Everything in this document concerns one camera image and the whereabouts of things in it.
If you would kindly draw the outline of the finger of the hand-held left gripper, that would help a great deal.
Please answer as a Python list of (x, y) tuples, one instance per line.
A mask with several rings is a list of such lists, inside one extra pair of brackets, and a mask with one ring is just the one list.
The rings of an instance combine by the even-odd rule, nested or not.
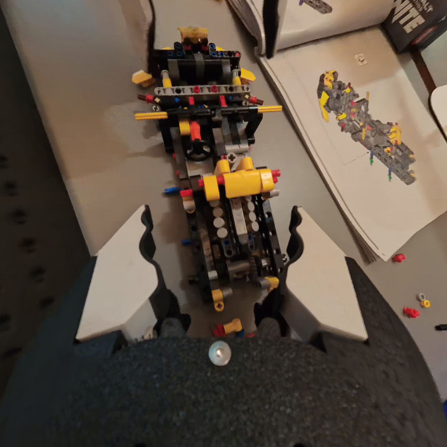
[(262, 4), (262, 21), (265, 35), (265, 57), (267, 59), (271, 59), (275, 53), (275, 45), (280, 21), (278, 6), (278, 0), (264, 0)]
[(152, 54), (155, 44), (156, 14), (151, 0), (119, 0), (131, 48), (139, 61), (145, 82), (155, 82)]

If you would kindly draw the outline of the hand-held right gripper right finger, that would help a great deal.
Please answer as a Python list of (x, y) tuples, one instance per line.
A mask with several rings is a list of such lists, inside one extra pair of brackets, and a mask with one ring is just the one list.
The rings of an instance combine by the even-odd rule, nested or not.
[(289, 232), (282, 281), (257, 308), (255, 337), (317, 343), (330, 334), (367, 341), (344, 252), (302, 207), (293, 207)]

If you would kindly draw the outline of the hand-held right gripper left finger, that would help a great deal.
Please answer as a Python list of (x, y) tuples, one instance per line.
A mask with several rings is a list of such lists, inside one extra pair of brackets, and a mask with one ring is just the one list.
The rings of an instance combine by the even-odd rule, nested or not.
[(127, 342), (186, 336), (191, 318), (166, 286), (154, 260), (148, 205), (140, 206), (95, 256), (76, 340), (120, 332)]

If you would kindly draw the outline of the black lego beam blue pins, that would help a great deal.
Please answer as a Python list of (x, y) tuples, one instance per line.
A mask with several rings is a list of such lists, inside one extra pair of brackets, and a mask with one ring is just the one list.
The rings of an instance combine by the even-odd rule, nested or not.
[[(165, 196), (180, 196), (180, 191), (187, 187), (173, 186), (163, 190)], [(189, 268), (187, 282), (196, 289), (204, 303), (211, 303), (213, 274), (215, 264), (212, 255), (210, 236), (205, 219), (205, 212), (210, 206), (205, 199), (204, 193), (193, 190), (196, 210), (193, 214), (186, 213), (186, 221), (189, 231), (186, 247), (190, 248), (193, 266)]]

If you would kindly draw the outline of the small yellow grey lego connector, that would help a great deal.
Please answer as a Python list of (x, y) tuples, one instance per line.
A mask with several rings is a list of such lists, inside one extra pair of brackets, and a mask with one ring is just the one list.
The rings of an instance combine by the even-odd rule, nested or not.
[(232, 294), (233, 291), (230, 287), (211, 290), (214, 309), (217, 312), (222, 312), (224, 310), (224, 300), (232, 296)]

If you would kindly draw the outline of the black yellow lego car chassis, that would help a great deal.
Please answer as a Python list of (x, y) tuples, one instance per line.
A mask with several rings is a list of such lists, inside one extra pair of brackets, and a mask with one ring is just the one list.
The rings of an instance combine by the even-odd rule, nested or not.
[(179, 27), (180, 40), (154, 48), (150, 106), (136, 121), (155, 122), (165, 151), (176, 162), (180, 187), (203, 192), (215, 264), (212, 290), (250, 282), (267, 293), (282, 281), (270, 200), (278, 196), (278, 169), (256, 166), (251, 154), (264, 115), (282, 111), (252, 94), (252, 72), (241, 52), (225, 50), (203, 27)]

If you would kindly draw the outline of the open lego instruction booklet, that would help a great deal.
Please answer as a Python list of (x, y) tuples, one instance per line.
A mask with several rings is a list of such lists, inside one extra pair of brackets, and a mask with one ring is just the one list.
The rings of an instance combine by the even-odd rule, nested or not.
[(394, 1), (228, 1), (347, 221), (389, 260), (446, 212), (446, 140), (382, 29)]

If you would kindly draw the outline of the scattered loose lego pieces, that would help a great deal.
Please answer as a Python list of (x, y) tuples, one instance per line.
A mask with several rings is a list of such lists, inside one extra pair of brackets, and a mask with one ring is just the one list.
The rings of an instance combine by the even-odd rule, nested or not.
[[(426, 296), (423, 293), (417, 294), (416, 300), (421, 309), (427, 309), (431, 307), (431, 302), (426, 299)], [(406, 306), (403, 307), (402, 314), (409, 319), (416, 319), (420, 316), (421, 312), (417, 308)], [(217, 324), (211, 330), (211, 333), (215, 338), (226, 337), (230, 334), (233, 334), (237, 338), (252, 338), (256, 335), (256, 332), (256, 330), (252, 332), (245, 332), (245, 329), (243, 328), (241, 320), (239, 318), (235, 318), (226, 324)]]

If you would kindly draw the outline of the lego set cardboard box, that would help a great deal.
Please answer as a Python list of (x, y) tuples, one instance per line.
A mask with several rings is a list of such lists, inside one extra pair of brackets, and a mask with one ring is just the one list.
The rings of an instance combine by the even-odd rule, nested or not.
[(396, 53), (422, 50), (446, 31), (447, 1), (396, 0), (381, 26)]

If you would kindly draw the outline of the white rounded pad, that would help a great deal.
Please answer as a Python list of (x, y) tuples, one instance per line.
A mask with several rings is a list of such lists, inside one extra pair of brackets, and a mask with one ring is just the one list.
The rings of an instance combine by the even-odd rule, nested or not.
[(447, 85), (436, 87), (429, 96), (429, 109), (439, 130), (447, 139)]

